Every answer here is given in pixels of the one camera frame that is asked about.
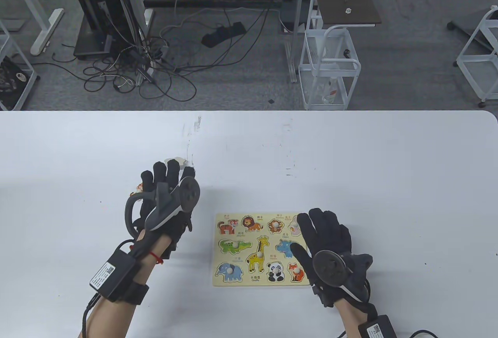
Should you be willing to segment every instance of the animal puzzle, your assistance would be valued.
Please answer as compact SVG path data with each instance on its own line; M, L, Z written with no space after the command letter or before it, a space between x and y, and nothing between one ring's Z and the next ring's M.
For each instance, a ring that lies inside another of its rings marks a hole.
M292 255L306 246L297 214L218 214L214 223L214 286L308 285Z

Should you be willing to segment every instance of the elephant puzzle piece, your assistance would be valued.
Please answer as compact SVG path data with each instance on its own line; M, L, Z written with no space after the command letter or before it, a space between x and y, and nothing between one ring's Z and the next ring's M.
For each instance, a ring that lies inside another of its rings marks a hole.
M223 263L219 265L215 276L223 276L223 282L242 282L242 269L238 265Z
M242 250L249 249L252 246L252 242L244 241L233 241L233 240L221 240L219 241L219 247L221 252L231 253L232 255L238 254Z

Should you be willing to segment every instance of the animal illustration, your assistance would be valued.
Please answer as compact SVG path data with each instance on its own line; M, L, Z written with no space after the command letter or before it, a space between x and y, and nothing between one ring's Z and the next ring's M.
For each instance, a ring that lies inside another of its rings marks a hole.
M256 252L253 252L246 259L246 262L249 264L249 273L254 273L256 270L254 265L258 265L258 269L260 273L263 273L265 270L263 268L263 264L265 263L265 246L270 246L269 238L267 235L262 235L258 237L258 248Z
M247 228L247 231L260 231L263 226L259 222L255 222L252 216L245 216L242 219L242 225Z
M270 282L282 282L284 281L284 273L282 263L279 261L269 263L267 265L268 271L268 281Z
M301 228L299 227L299 224L297 224L297 215L292 218L288 228L290 230L290 235L293 235L294 237L301 235Z
M219 265L215 276L223 275L223 282L242 282L242 269L238 265L223 263Z
M292 277L291 282L301 282L303 280L304 271L297 263L289 263L288 270Z
M220 240L218 244L223 254L229 252L232 255L238 254L242 250L249 249L253 245L252 242L232 241L232 240Z
M271 234L281 233L283 226L284 223L277 219L272 219L272 221L268 223L268 229L270 229Z
M295 242L280 240L279 244L275 246L275 250L277 250L278 252L283 252L286 258L292 258L292 251L290 250L291 243Z
M235 227L238 225L238 220L228 220L228 224L225 224L224 221L220 221L217 224L219 228L219 232L223 235L234 235Z

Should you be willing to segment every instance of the white cart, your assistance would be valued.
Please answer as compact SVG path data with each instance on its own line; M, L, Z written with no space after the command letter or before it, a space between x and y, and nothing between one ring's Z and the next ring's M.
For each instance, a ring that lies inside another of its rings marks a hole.
M490 19L497 11L498 6L493 5L484 15L457 60L453 62L453 66L460 67L475 94L480 98L481 108L486 106L486 100L498 100L498 20ZM465 55L478 32L486 37L493 51L485 55Z
M12 108L12 110L20 110L21 107L23 107L23 104L26 101L26 98L28 94L30 94L30 91L33 87L33 84L36 80L39 80L40 77L37 75L36 71L34 70L33 66L30 64L30 61L26 58L22 50L19 48L19 46L16 44L12 36L10 36L9 31L5 27L5 25L2 23L0 20L0 28L3 34L0 34L0 63L3 62L5 57L7 57L12 51L16 51L20 55L20 57L23 59L24 63L27 65L27 69L23 70L25 73L25 76L28 78L27 79L27 84L25 86L25 89L23 90L23 93L19 97L17 103L15 106ZM0 100L0 109L2 111L8 111L10 109L7 109L7 107L4 106L2 101Z
M349 27L375 25L333 25L323 28L320 9L310 1L303 50L299 62L299 84L306 110L346 110L361 72Z

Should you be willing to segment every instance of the black cable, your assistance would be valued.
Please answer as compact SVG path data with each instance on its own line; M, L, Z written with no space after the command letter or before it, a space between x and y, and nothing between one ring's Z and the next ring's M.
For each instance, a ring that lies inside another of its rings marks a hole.
M425 329L417 330L415 333L413 333L410 338L414 338L415 336L418 336L418 334L429 334L429 336L432 336L434 338L438 338L436 334L434 334L432 331L428 331Z

